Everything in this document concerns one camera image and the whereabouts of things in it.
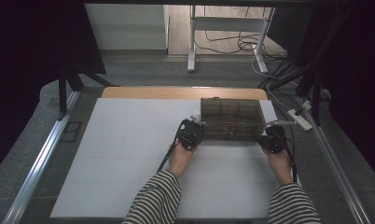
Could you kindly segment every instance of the person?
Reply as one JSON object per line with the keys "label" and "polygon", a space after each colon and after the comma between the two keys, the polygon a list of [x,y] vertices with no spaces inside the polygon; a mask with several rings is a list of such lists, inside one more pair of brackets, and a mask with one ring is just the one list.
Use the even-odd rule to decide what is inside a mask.
{"label": "person", "polygon": [[[303,188],[293,182],[286,151],[273,154],[266,148],[262,149],[280,184],[271,197],[269,223],[321,223],[313,202]],[[187,169],[196,150],[187,150],[177,144],[170,157],[169,169],[156,173],[146,182],[122,224],[174,223],[181,200],[178,177]]]}

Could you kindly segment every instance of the wall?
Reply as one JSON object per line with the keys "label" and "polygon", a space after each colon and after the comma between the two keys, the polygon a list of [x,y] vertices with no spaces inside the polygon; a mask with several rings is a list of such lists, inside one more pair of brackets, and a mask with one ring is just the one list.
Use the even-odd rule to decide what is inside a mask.
{"label": "wall", "polygon": [[85,4],[85,7],[100,49],[168,48],[167,6]]}

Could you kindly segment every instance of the black curtain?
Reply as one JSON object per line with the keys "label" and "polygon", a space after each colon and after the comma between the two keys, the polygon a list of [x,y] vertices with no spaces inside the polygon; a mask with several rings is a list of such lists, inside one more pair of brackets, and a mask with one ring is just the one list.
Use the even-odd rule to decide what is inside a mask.
{"label": "black curtain", "polygon": [[375,171],[375,1],[356,2],[321,70],[333,119]]}
{"label": "black curtain", "polygon": [[0,0],[0,162],[33,115],[41,88],[80,64],[104,74],[81,3]]}

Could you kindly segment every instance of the gray floor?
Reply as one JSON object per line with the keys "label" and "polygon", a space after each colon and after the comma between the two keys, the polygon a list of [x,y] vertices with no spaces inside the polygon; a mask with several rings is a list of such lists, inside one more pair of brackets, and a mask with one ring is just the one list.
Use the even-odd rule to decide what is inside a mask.
{"label": "gray floor", "polygon": [[[187,72],[186,57],[167,57],[156,55],[118,54],[104,55],[108,75],[106,79],[124,86],[213,86],[255,88],[264,77],[256,74],[249,58],[206,58],[197,60],[196,73]],[[270,70],[277,62],[270,62]],[[119,223],[120,220],[57,220],[50,219],[49,213],[54,205],[70,164],[75,156],[79,141],[90,118],[95,101],[101,96],[102,87],[89,79],[87,86],[77,103],[69,128],[62,135],[49,165],[43,174],[34,196],[30,201],[21,223]],[[281,88],[292,93],[293,85]],[[286,106],[294,108],[296,104],[288,97],[277,94],[276,97]],[[281,105],[277,115],[283,118]],[[368,216],[375,223],[375,174],[354,147],[344,132],[328,114],[327,103],[321,104],[322,128],[342,167],[356,189]],[[27,124],[21,137],[11,149],[0,166],[0,223],[13,203],[22,182],[27,176],[40,148],[58,117],[57,82],[48,84],[41,92],[41,101]],[[304,189],[314,201],[324,223],[354,223],[354,217],[339,190],[339,187],[327,165],[313,133],[305,133],[298,126],[292,127],[296,141],[296,160],[299,178]],[[247,223],[266,223],[267,219],[248,220]],[[195,223],[240,223],[237,221],[217,220]]]}

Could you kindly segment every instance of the striped sleeve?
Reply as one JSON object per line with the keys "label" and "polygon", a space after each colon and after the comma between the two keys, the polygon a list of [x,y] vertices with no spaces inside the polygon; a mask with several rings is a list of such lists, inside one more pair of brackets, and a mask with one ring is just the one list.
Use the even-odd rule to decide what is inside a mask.
{"label": "striped sleeve", "polygon": [[174,223],[181,186],[170,171],[153,175],[136,195],[122,224]]}
{"label": "striped sleeve", "polygon": [[280,187],[271,197],[269,223],[321,223],[315,206],[296,183]]}

